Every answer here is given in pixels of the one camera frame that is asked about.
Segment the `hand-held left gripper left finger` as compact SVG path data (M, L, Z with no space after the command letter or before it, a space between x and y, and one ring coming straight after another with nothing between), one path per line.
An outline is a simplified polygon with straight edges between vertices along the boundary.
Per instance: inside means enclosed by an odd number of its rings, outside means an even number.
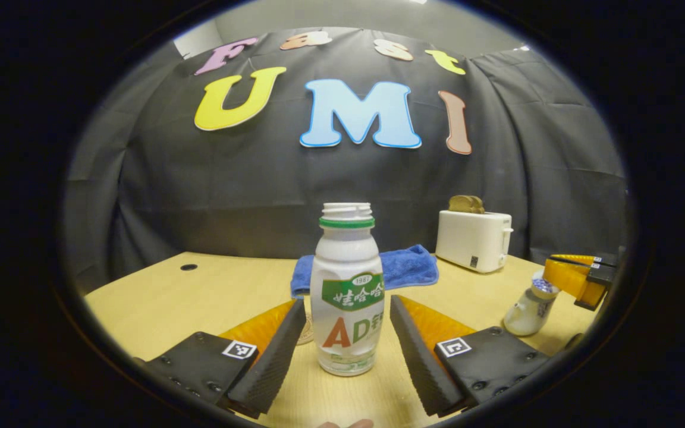
M291 299L221 334L196 331L151 360L136 363L212 407L258 419L268 413L306 323Z

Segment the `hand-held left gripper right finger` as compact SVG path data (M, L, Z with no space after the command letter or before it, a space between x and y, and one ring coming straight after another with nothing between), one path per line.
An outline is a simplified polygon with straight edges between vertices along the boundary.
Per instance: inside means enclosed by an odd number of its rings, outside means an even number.
M476 330L406 296L391 296L389 318L429 416L477 407L549 361L501 327Z

